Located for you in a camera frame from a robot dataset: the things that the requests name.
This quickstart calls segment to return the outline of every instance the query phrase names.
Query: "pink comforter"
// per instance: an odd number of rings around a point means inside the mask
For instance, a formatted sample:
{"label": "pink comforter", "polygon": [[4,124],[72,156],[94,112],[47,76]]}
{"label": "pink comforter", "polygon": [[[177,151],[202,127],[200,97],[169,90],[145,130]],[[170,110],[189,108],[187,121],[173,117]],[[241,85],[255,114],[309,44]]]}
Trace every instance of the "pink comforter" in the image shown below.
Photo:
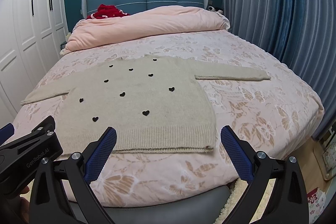
{"label": "pink comforter", "polygon": [[[101,62],[140,58],[145,54],[179,56],[204,62],[266,70],[270,81],[198,80],[216,115],[218,139],[211,153],[112,153],[90,186],[104,206],[136,207],[173,202],[225,185],[238,174],[219,133],[230,125],[258,151],[282,159],[302,145],[322,120],[324,109],[312,88],[273,56],[233,34],[210,32],[166,34],[78,51],[61,58],[38,86]],[[15,135],[28,134],[47,116],[57,125],[66,95],[25,105],[13,125]],[[75,198],[68,183],[70,200]]]}
{"label": "pink comforter", "polygon": [[79,21],[61,55],[159,34],[227,30],[219,13],[197,7],[164,6],[128,17]]}

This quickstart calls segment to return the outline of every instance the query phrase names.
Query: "butterfly pattern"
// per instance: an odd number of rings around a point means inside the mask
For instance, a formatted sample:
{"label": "butterfly pattern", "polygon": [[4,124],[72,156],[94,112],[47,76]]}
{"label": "butterfly pattern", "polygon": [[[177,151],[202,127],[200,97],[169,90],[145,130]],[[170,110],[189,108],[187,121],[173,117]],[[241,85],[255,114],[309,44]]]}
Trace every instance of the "butterfly pattern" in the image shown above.
{"label": "butterfly pattern", "polygon": [[251,92],[249,92],[247,89],[245,88],[241,88],[242,93],[244,94],[244,97],[247,100],[253,100],[253,99],[257,99],[259,102],[264,102],[264,97],[263,94],[260,90],[257,90],[256,92],[254,92],[253,94]]}
{"label": "butterfly pattern", "polygon": [[[291,153],[312,135],[322,119],[320,98],[305,82],[256,45],[224,30],[158,35],[72,52],[63,56],[38,86],[101,62],[110,66],[116,58],[139,58],[145,54],[266,70],[271,81],[198,83],[214,109],[217,132],[230,125],[239,138],[271,157],[281,159]],[[15,135],[9,141],[26,135],[48,115],[54,116],[56,125],[61,122],[58,114],[66,98],[62,95],[23,106],[13,122]],[[112,153],[90,186],[104,206],[136,207],[188,198],[237,177],[218,135],[212,153]],[[70,186],[64,187],[69,200],[75,201]]]}

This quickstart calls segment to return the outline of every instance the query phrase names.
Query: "metal screw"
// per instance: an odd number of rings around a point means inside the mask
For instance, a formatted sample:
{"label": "metal screw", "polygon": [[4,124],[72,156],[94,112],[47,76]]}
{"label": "metal screw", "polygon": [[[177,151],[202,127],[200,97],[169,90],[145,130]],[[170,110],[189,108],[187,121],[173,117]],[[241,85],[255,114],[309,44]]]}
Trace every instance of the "metal screw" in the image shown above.
{"label": "metal screw", "polygon": [[81,156],[81,154],[76,152],[76,153],[72,154],[71,158],[73,158],[74,160],[78,160],[80,156]]}
{"label": "metal screw", "polygon": [[292,162],[292,163],[296,163],[296,157],[289,157],[289,160],[290,160],[290,162]]}
{"label": "metal screw", "polygon": [[257,153],[257,156],[258,156],[258,158],[260,158],[260,159],[264,159],[264,158],[266,158],[266,154],[265,154],[264,152],[262,152],[262,151],[258,152],[258,153]]}
{"label": "metal screw", "polygon": [[42,164],[46,164],[48,162],[48,158],[43,158],[42,160],[41,160],[41,163]]}

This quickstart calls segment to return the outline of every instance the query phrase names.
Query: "fluffy white rug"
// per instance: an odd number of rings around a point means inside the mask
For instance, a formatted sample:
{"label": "fluffy white rug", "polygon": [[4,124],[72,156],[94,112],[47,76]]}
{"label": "fluffy white rug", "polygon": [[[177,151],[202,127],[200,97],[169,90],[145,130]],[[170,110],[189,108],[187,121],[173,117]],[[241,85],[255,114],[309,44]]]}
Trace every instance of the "fluffy white rug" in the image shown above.
{"label": "fluffy white rug", "polygon": [[[251,219],[250,223],[259,220],[266,209],[267,203],[269,201],[270,195],[272,193],[274,187],[275,179],[269,180],[268,185],[266,187],[266,191],[262,200],[258,206],[257,211],[255,212],[253,218]],[[238,203],[239,199],[243,195],[245,189],[247,188],[247,182],[241,179],[238,179],[234,185],[233,190],[231,190],[231,195],[225,204],[225,207],[222,209],[221,214],[216,219],[214,224],[222,224],[226,217],[231,213],[233,208]]]}

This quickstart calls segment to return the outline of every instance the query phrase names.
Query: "blue gripper pad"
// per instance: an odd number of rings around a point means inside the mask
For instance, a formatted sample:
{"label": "blue gripper pad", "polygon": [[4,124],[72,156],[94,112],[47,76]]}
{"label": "blue gripper pad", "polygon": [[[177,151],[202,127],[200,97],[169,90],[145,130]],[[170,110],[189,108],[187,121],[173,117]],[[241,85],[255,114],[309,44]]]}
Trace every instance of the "blue gripper pad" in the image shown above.
{"label": "blue gripper pad", "polygon": [[85,167],[84,180],[89,185],[90,182],[98,179],[107,159],[117,143],[117,132],[111,128],[106,136],[101,140],[96,150],[92,153]]}
{"label": "blue gripper pad", "polygon": [[239,177],[247,183],[253,180],[252,163],[227,127],[220,132],[220,140],[228,153]]}
{"label": "blue gripper pad", "polygon": [[14,135],[14,126],[11,123],[0,129],[0,145],[2,145],[13,135]]}

